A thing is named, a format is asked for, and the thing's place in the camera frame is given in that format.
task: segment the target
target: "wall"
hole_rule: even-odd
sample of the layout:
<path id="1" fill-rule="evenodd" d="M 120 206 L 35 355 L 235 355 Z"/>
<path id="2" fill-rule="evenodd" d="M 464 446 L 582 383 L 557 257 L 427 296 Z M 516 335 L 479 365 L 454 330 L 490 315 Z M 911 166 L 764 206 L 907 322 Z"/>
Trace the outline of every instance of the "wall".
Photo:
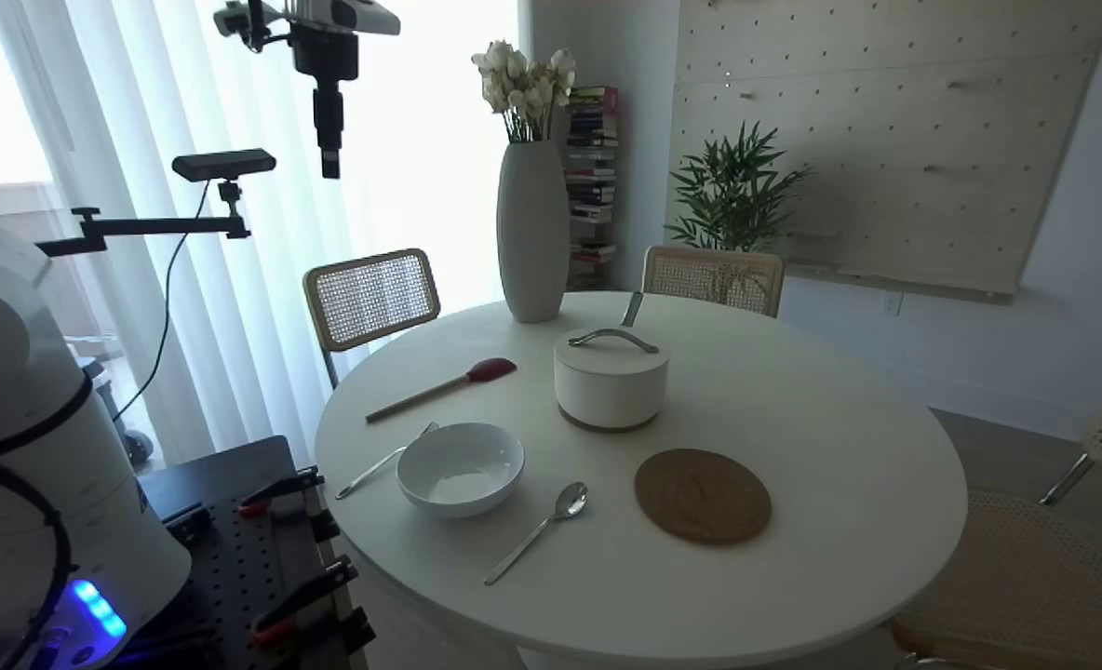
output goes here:
<path id="1" fill-rule="evenodd" d="M 676 0 L 536 0 L 536 46 L 624 89 L 622 281 L 664 238 Z M 1075 438 L 1102 401 L 1102 63 L 1014 304 L 788 275 L 781 319 L 871 362 L 927 405 Z"/>

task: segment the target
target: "coaster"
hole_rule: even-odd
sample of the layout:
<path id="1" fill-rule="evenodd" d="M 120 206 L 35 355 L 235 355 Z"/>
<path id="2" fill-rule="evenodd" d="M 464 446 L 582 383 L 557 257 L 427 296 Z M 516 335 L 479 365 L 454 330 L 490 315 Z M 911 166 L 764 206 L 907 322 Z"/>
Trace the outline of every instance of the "coaster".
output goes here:
<path id="1" fill-rule="evenodd" d="M 764 481 L 712 449 L 650 455 L 632 476 L 632 491 L 664 533 L 694 544 L 745 544 L 771 522 Z"/>

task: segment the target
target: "white curtain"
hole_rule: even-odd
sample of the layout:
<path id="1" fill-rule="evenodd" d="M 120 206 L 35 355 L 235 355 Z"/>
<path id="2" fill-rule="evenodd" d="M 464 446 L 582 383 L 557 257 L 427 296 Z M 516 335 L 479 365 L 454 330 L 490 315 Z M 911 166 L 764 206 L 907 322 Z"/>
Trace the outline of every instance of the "white curtain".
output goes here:
<path id="1" fill-rule="evenodd" d="M 192 233 L 170 278 L 176 238 L 112 238 L 79 264 L 101 278 L 133 376 L 151 365 L 170 281 L 176 330 L 145 391 L 166 461 L 259 435 L 288 435 L 293 461 L 310 461 L 326 379 L 302 303 L 305 269 L 424 245 L 448 309 L 499 296 L 503 126 L 470 57 L 516 42 L 516 5 L 387 0 L 401 35 L 361 38 L 361 77 L 341 83 L 338 181 L 321 178 L 312 77 L 293 69 L 288 46 L 251 52 L 218 38 L 217 7 L 225 0 L 0 0 L 0 38 L 67 206 L 189 217 L 202 187 L 170 172 L 176 155 L 267 149 L 278 160 L 243 178 L 254 238 Z"/>

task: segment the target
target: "vase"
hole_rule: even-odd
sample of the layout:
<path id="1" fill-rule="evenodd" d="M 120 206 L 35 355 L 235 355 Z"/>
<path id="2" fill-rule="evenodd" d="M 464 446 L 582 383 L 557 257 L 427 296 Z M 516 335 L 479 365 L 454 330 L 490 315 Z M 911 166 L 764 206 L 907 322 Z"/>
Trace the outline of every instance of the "vase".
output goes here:
<path id="1" fill-rule="evenodd" d="M 570 206 L 557 146 L 505 146 L 495 233 L 514 319 L 555 319 L 570 275 Z"/>

